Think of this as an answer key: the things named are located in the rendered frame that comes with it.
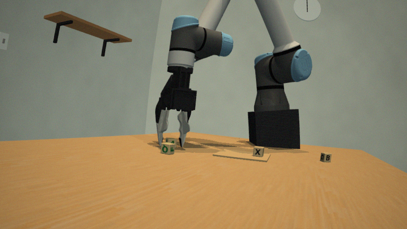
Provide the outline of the tan square mat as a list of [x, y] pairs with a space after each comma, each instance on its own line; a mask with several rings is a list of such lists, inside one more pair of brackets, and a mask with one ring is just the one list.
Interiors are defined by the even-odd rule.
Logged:
[[253, 152], [248, 151], [239, 151], [239, 150], [230, 150], [224, 149], [217, 153], [214, 153], [213, 156], [218, 157], [226, 157], [226, 158], [234, 158], [234, 159], [241, 159], [241, 160], [250, 160], [250, 161], [259, 161], [259, 162], [267, 162], [271, 154], [263, 154], [263, 157], [253, 156]]

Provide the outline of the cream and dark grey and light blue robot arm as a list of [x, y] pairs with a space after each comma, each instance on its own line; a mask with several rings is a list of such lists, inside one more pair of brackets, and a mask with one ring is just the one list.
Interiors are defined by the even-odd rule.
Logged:
[[[233, 49], [230, 35], [215, 31], [230, 0], [209, 0], [197, 19], [181, 15], [174, 19], [168, 66], [193, 68], [212, 55], [226, 57]], [[312, 70], [310, 54], [295, 42], [278, 0], [255, 0], [274, 50], [255, 58], [257, 96], [255, 112], [289, 110], [284, 83], [306, 80]]]

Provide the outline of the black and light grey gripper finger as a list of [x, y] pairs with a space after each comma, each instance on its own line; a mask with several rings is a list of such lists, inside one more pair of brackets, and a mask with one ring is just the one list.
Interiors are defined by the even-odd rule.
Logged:
[[157, 127], [157, 135], [159, 145], [163, 141], [163, 132], [165, 132], [168, 128], [168, 116], [169, 110], [166, 110], [165, 105], [163, 104], [163, 98], [159, 97], [159, 101], [155, 108], [155, 118], [156, 118], [156, 127]]
[[188, 124], [188, 120], [190, 118], [190, 115], [191, 115], [191, 111], [181, 110], [181, 112], [177, 116], [177, 119], [178, 119], [178, 121], [180, 123], [179, 142], [180, 142], [181, 147], [183, 147], [183, 145], [184, 145], [187, 132], [190, 131], [190, 125]]

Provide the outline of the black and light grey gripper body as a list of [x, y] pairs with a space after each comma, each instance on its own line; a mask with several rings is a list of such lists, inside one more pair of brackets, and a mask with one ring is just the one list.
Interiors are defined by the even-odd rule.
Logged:
[[171, 86], [162, 92], [163, 104], [167, 110], [195, 110], [197, 91], [189, 88], [193, 68], [168, 66], [167, 72], [173, 73]]

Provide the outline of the beige letter block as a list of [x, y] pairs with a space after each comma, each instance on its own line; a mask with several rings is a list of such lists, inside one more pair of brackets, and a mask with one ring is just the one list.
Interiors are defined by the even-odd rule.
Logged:
[[264, 147], [255, 146], [253, 151], [253, 156], [263, 157], [264, 154]]
[[175, 138], [166, 138], [166, 143], [175, 143], [175, 148], [176, 148], [176, 141], [177, 141], [177, 139], [175, 139]]
[[321, 152], [320, 161], [322, 162], [331, 162], [331, 153]]
[[175, 144], [174, 143], [161, 143], [161, 153], [163, 154], [174, 154], [174, 148]]

